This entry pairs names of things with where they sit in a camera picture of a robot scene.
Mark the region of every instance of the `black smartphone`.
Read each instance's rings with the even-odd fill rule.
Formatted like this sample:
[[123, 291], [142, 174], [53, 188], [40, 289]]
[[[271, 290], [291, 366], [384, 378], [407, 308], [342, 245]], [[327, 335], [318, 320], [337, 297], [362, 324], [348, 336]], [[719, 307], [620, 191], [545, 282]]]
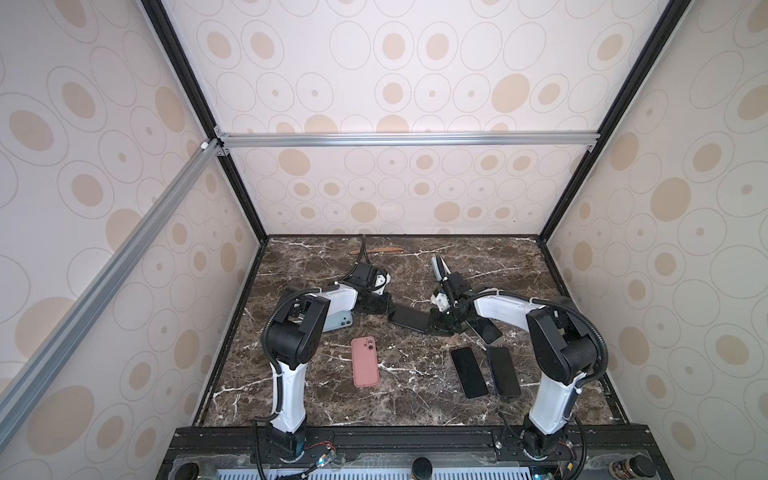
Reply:
[[471, 347], [451, 350], [451, 359], [458, 373], [458, 380], [462, 384], [464, 396], [468, 399], [476, 399], [479, 396], [488, 395], [488, 387], [485, 386], [485, 379]]
[[520, 382], [509, 349], [505, 346], [489, 346], [485, 351], [488, 353], [488, 364], [491, 366], [496, 394], [507, 397], [520, 396]]
[[429, 319], [430, 316], [427, 312], [421, 312], [405, 305], [395, 305], [395, 309], [389, 312], [390, 322], [420, 333], [429, 331]]

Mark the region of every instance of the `ventilation grille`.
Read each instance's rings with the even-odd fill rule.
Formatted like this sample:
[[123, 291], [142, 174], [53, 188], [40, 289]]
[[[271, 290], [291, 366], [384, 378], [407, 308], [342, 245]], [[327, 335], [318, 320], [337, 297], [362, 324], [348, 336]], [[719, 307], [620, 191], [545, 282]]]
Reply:
[[[292, 475], [301, 470], [282, 468], [269, 470], [267, 480]], [[435, 468], [434, 480], [531, 480], [526, 467], [442, 467]], [[255, 468], [220, 469], [219, 480], [259, 480]], [[409, 468], [345, 468], [341, 472], [318, 471], [310, 473], [309, 480], [411, 480]]]

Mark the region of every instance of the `aluminum frame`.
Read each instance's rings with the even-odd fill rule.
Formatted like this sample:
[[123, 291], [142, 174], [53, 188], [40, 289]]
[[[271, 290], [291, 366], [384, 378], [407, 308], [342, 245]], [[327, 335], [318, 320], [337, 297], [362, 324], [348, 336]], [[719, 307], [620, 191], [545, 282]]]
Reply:
[[204, 142], [101, 269], [43, 346], [26, 363], [0, 400], [0, 452], [8, 445], [125, 279], [181, 205], [205, 167], [220, 151], [217, 140]]
[[[187, 99], [197, 116], [197, 120], [200, 121], [200, 126], [203, 127], [204, 133], [208, 137], [218, 138], [220, 131], [216, 127], [214, 115], [211, 113], [205, 100], [205, 95], [200, 88], [197, 77], [195, 77], [192, 66], [184, 54], [184, 48], [176, 35], [162, 0], [141, 0], [141, 4], [144, 6], [146, 19], [154, 28], [157, 40], [163, 45], [170, 66], [176, 72], [177, 80], [187, 94]], [[264, 242], [266, 240], [264, 225], [261, 223], [259, 214], [253, 206], [253, 201], [245, 188], [243, 178], [237, 171], [234, 160], [232, 160], [232, 156], [229, 155], [229, 151], [226, 148], [222, 150], [219, 162], [224, 173], [227, 175], [227, 180], [230, 182], [232, 190], [234, 190], [237, 201], [243, 208], [243, 213], [248, 219], [248, 223], [250, 223], [253, 232], [256, 234], [256, 238], [260, 242]]]
[[238, 147], [394, 147], [436, 145], [594, 145], [596, 131], [431, 132], [360, 134], [222, 133], [225, 148]]
[[694, 4], [693, 0], [670, 0], [667, 7], [662, 12], [659, 21], [654, 26], [653, 31], [643, 46], [643, 50], [638, 55], [637, 60], [632, 66], [632, 70], [627, 76], [627, 80], [621, 86], [614, 103], [608, 109], [602, 124], [598, 128], [600, 139], [593, 148], [587, 150], [581, 158], [576, 171], [568, 181], [568, 185], [563, 190], [558, 202], [555, 204], [552, 213], [547, 219], [544, 228], [541, 229], [539, 236], [543, 242], [548, 242], [554, 231], [558, 228], [560, 221], [565, 216], [568, 208], [573, 203], [576, 195], [592, 170], [592, 166], [598, 161], [603, 149], [611, 141], [613, 133], [618, 128], [621, 120], [629, 112], [631, 105], [637, 99], [637, 93], [642, 88], [648, 75], [653, 71], [659, 57], [667, 47], [670, 38], [679, 27], [685, 15], [689, 12], [690, 6]]

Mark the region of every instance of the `phone screen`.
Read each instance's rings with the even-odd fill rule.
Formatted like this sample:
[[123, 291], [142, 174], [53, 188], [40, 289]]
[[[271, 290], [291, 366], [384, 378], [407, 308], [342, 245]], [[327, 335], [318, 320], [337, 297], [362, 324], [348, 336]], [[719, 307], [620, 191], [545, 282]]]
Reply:
[[520, 382], [509, 349], [505, 346], [490, 346], [486, 351], [488, 352], [488, 363], [491, 365], [491, 377], [493, 377], [493, 384], [498, 396], [520, 396]]
[[488, 395], [488, 387], [471, 347], [451, 350], [451, 359], [458, 373], [458, 380], [462, 383], [464, 395], [468, 399]]

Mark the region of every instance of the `marble tabletop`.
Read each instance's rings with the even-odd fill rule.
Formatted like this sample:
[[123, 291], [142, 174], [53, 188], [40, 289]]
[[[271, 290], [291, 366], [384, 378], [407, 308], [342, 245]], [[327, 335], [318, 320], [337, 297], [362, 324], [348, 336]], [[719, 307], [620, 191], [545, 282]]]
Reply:
[[[287, 286], [325, 286], [349, 270], [360, 242], [357, 237], [275, 237], [266, 248], [256, 282], [240, 320], [230, 354], [215, 388], [204, 426], [247, 425], [268, 415], [272, 376], [260, 345], [261, 330]], [[401, 247], [400, 252], [372, 253], [371, 261], [392, 276], [387, 290], [396, 303], [428, 311], [437, 286], [429, 261], [442, 255], [473, 289], [493, 286], [526, 296], [558, 294], [533, 240], [511, 237], [372, 237], [369, 250]], [[451, 337], [425, 336], [389, 323], [384, 315], [355, 315], [353, 324], [324, 333], [306, 374], [305, 405], [309, 425], [498, 425], [503, 411], [522, 424], [533, 404], [541, 370], [528, 334], [496, 322], [517, 370], [522, 395], [496, 396], [483, 341], [471, 330]], [[353, 384], [349, 343], [373, 336], [381, 382], [369, 388]], [[470, 346], [480, 364], [489, 395], [467, 399], [449, 351]], [[575, 412], [585, 424], [612, 423], [601, 387], [584, 389]]]

